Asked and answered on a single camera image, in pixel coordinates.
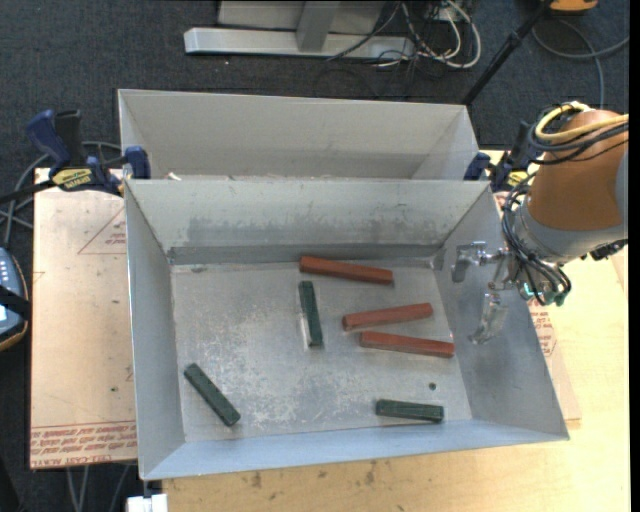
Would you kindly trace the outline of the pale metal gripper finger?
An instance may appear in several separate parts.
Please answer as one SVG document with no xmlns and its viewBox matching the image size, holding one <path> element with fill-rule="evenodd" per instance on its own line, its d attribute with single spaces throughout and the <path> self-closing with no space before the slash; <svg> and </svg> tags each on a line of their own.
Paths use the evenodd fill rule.
<svg viewBox="0 0 640 512">
<path fill-rule="evenodd" d="M 501 334 L 509 311 L 506 291 L 490 281 L 481 306 L 478 324 L 469 336 L 474 345 L 484 345 Z"/>
<path fill-rule="evenodd" d="M 456 247 L 455 262 L 451 267 L 452 281 L 454 283 L 463 282 L 469 267 L 483 265 L 487 258 L 486 249 L 487 243 L 484 241 L 458 245 Z"/>
</svg>

